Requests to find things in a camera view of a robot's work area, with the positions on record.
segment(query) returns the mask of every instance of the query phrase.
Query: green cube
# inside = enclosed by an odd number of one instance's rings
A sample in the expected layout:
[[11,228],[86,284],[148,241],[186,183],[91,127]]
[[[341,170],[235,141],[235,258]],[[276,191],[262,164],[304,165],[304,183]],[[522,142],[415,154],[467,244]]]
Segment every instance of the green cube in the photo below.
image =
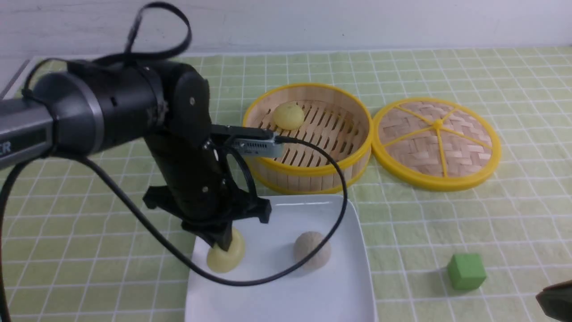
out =
[[453,289],[478,289],[487,278],[483,261],[479,254],[454,254],[447,265]]

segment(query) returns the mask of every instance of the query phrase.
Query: yellow rim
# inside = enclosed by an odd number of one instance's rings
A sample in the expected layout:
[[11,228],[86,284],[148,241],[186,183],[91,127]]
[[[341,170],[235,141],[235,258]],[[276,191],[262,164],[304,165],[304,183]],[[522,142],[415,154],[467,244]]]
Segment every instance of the yellow rim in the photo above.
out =
[[[356,101],[356,103],[362,108],[364,113],[367,115],[367,120],[369,122],[370,130],[368,131],[366,140],[364,141],[362,146],[357,149],[357,151],[355,151],[350,156],[348,156],[347,158],[345,158],[345,159],[343,159],[337,163],[341,169],[345,169],[347,167],[353,166],[353,164],[356,163],[367,152],[367,150],[371,146],[371,143],[374,139],[373,132],[371,131],[371,129],[373,129],[373,122],[371,120],[370,113],[368,112],[366,106],[363,105],[362,102],[360,100],[358,100],[354,95],[352,95],[349,92],[344,91],[343,89],[340,89],[340,88],[337,88],[337,87],[334,87],[331,85],[319,84],[319,83],[289,84],[286,86],[275,88],[271,91],[264,93],[256,101],[254,101],[254,103],[252,103],[250,105],[250,107],[248,107],[246,113],[244,114],[243,126],[245,126],[245,127],[247,126],[246,120],[247,120],[248,115],[250,114],[252,109],[261,100],[263,100],[265,97],[268,97],[268,96],[270,96],[270,95],[272,95],[278,91],[282,91],[283,89],[288,89],[288,88],[292,88],[292,87],[309,87],[309,86],[328,88],[328,89],[340,92],[346,96],[349,96],[349,97],[351,97],[351,99]],[[295,167],[295,166],[290,166],[287,164],[279,163],[279,162],[274,161],[270,158],[257,158],[257,161],[262,163],[264,166],[266,166],[268,168],[271,168],[277,172],[288,174],[288,175],[321,176],[321,175],[328,175],[328,174],[332,174],[332,173],[336,172],[336,169],[332,165],[320,166],[320,167]]]
[[[367,165],[363,167],[363,169],[357,174],[357,176],[351,178],[350,180],[346,181],[345,185],[349,187],[354,184],[356,181],[359,180],[359,178],[364,174],[364,172],[366,171]],[[266,181],[266,179],[262,178],[258,172],[256,172],[255,170],[251,169],[252,175],[256,178],[256,180],[260,181],[260,183],[262,183],[263,185],[267,186],[268,188],[276,191],[277,193],[281,193],[284,195],[307,195],[307,194],[335,194],[341,191],[341,184],[339,186],[335,186],[333,188],[330,189],[326,189],[326,190],[320,190],[320,191],[297,191],[297,190],[290,190],[290,189],[286,189],[286,188],[282,188],[280,186],[277,186],[273,183],[270,183],[268,181]]]
[[[447,105],[450,105],[454,108],[453,111],[463,111],[463,112],[469,114],[470,116],[474,117],[475,119],[477,119],[477,121],[479,121],[479,123],[481,123],[481,125],[487,131],[488,135],[491,138],[491,143],[492,143],[492,146],[490,147],[491,148],[491,159],[488,161],[486,166],[484,166],[480,171],[478,171],[472,175],[464,176],[461,178],[452,178],[452,177],[446,177],[446,176],[437,177],[437,176],[426,175],[426,174],[422,174],[420,172],[414,171],[414,170],[404,166],[403,164],[397,162],[391,155],[389,155],[387,153],[386,149],[383,147],[381,140],[379,138],[379,134],[378,134],[379,133],[379,124],[381,123],[383,116],[385,116],[385,114],[389,110],[391,110],[393,108],[399,108],[398,106],[400,106],[401,104],[415,102],[415,101],[430,101],[430,102],[435,102],[435,103],[447,104]],[[391,104],[387,105],[386,107],[382,108],[375,115],[373,122],[374,122],[373,132],[376,133],[375,138],[373,139],[373,144],[372,144],[375,158],[391,174],[400,178],[403,181],[406,181],[410,184],[413,184],[414,186],[419,186],[419,187],[422,187],[425,189],[438,190],[438,191],[454,191],[454,190],[469,189],[469,188],[472,188],[472,187],[475,187],[475,186],[481,184],[487,178],[489,178],[493,174],[493,172],[495,171],[495,169],[498,166],[498,163],[501,159],[501,142],[499,141],[499,138],[496,135],[495,131],[493,130],[492,126],[489,125],[489,123],[487,123],[487,121],[485,121],[482,117],[477,115],[475,112],[471,111],[470,109],[468,109],[464,106],[461,106],[461,105],[453,103],[453,102],[434,99],[434,98],[430,98],[430,97],[414,97],[411,99],[400,100],[400,101],[391,103]],[[444,152],[443,152],[443,148],[441,148],[441,147],[440,147],[440,152],[441,152],[441,159],[443,160]],[[446,162],[442,161],[442,163],[444,163],[443,167],[446,169]]]

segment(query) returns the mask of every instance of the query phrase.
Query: white wall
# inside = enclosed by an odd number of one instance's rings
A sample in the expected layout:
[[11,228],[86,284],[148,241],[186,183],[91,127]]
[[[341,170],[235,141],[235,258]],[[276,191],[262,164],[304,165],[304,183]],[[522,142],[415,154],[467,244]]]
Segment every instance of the white wall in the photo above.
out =
[[[0,57],[123,48],[146,0],[0,0]],[[172,0],[195,52],[572,44],[571,0]],[[137,47],[182,36],[150,13]]]

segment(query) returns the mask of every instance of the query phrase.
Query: yellow bun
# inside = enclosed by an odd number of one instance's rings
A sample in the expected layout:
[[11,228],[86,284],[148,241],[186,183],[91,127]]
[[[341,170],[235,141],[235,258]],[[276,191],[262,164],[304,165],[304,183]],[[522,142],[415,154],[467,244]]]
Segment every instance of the yellow bun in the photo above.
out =
[[222,250],[217,244],[209,249],[206,255],[206,264],[215,273],[228,273],[240,264],[244,257],[244,238],[240,232],[232,227],[232,242],[228,252]]
[[293,130],[304,123],[304,111],[294,102],[280,104],[272,114],[274,123],[282,129]]

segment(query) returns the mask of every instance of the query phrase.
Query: black object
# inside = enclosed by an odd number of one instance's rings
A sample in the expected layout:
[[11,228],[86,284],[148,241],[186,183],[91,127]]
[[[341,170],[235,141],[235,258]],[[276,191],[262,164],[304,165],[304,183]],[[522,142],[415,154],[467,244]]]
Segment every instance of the black object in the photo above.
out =
[[[180,17],[188,30],[183,42],[163,52],[132,53],[142,12],[148,8],[166,9]],[[15,164],[0,191],[0,234],[7,200],[20,172],[34,159],[57,156],[90,167],[163,246],[191,270],[213,282],[229,286],[268,283],[293,272],[318,253],[345,214],[348,192],[342,170],[324,150],[309,142],[276,137],[261,129],[212,125],[208,82],[189,65],[165,61],[182,53],[190,38],[189,22],[179,9],[153,2],[139,11],[123,53],[93,62],[45,59],[26,78],[22,99],[0,101],[0,169]],[[32,91],[32,77],[51,60],[66,62],[68,72],[41,77]],[[236,146],[242,147],[243,153],[261,155],[268,153],[265,149],[276,153],[276,147],[283,143],[299,143],[322,154],[340,175],[343,201],[338,219],[310,254],[282,272],[252,281],[231,281],[209,274],[162,236],[117,184],[87,158],[141,137],[167,182],[166,187],[152,187],[146,194],[146,203],[178,216],[184,229],[210,245],[217,243],[228,248],[233,220],[269,220],[270,204],[257,196],[252,175]],[[227,155],[236,159],[248,191],[240,190],[232,179]],[[3,284],[0,318],[10,322]]]
[[572,322],[572,280],[548,286],[536,298],[546,316]]

